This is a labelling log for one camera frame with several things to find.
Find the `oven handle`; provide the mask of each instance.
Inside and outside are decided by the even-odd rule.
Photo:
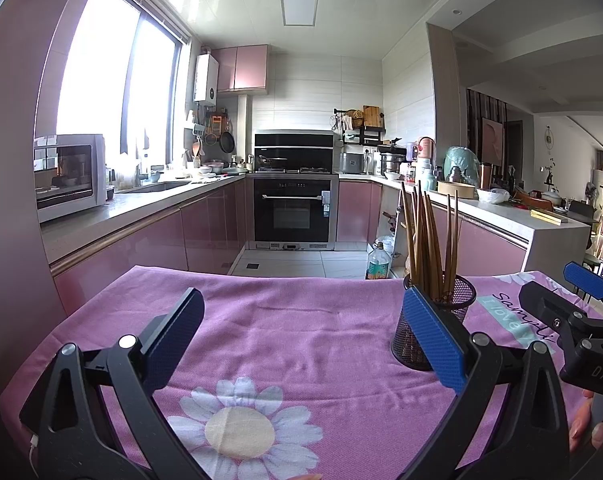
[[[262,195],[264,200],[284,199],[284,200],[321,200],[320,196],[268,196]]]

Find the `wooden cutting board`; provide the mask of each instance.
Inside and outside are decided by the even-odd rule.
[[[381,118],[379,117],[378,106],[363,107],[363,124],[366,126],[374,126],[375,128],[381,127]]]

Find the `ceiling light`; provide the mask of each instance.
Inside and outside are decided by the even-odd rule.
[[[314,27],[319,0],[281,0],[284,27]]]

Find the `metal screw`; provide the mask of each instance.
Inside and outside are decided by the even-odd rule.
[[[132,348],[136,342],[137,338],[134,335],[125,335],[119,339],[119,346],[121,348]]]
[[[61,353],[63,355],[72,355],[76,350],[76,346],[73,343],[68,343],[63,345],[61,348]]]
[[[545,354],[548,351],[548,347],[546,346],[546,343],[535,341],[533,343],[533,350],[536,351],[537,354]]]
[[[483,332],[477,332],[476,334],[473,334],[472,342],[477,346],[488,346],[490,338]]]

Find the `floor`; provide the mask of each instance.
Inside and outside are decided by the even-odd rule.
[[[233,276],[363,280],[366,251],[245,251]]]

